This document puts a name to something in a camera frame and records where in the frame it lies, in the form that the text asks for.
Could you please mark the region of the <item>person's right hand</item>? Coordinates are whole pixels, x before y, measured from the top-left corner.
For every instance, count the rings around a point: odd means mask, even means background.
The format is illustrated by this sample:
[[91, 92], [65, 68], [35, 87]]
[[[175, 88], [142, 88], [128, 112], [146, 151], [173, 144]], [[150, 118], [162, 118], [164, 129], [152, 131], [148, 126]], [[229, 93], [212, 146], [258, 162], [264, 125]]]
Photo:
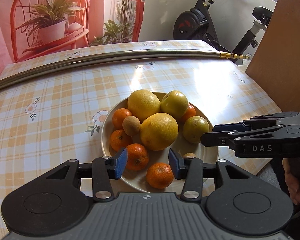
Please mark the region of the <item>person's right hand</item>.
[[300, 204], [300, 182], [292, 175], [288, 159], [282, 160], [283, 169], [285, 171], [285, 182], [288, 187], [289, 196], [295, 205]]

